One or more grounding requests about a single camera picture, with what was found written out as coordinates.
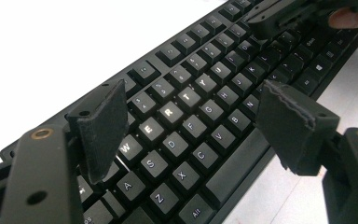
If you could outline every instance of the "screw hole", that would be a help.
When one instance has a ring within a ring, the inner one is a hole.
[[[43,190],[38,191],[28,197],[27,203],[29,205],[35,205],[35,204],[41,203],[41,202],[43,202],[43,200],[46,199],[47,196],[48,196],[48,194],[45,191],[43,191]]]

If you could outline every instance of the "space bar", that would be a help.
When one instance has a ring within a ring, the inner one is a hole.
[[[254,129],[206,183],[204,193],[207,198],[220,208],[268,147],[269,143],[263,134]]]

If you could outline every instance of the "white surface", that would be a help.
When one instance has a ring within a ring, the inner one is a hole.
[[[0,150],[223,2],[1,0]],[[349,63],[320,99],[340,130],[358,126],[358,51]],[[274,160],[227,223],[324,223],[315,178]]]

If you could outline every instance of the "black keyboard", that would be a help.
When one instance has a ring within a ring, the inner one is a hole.
[[[103,183],[78,177],[84,223],[221,223],[274,155],[254,126],[263,80],[317,99],[358,47],[358,29],[311,22],[258,40],[252,2],[226,2],[111,77],[130,129]]]

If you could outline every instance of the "human hand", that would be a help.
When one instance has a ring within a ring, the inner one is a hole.
[[[330,16],[328,23],[337,29],[358,28],[358,13],[352,12],[348,7],[342,8]]]

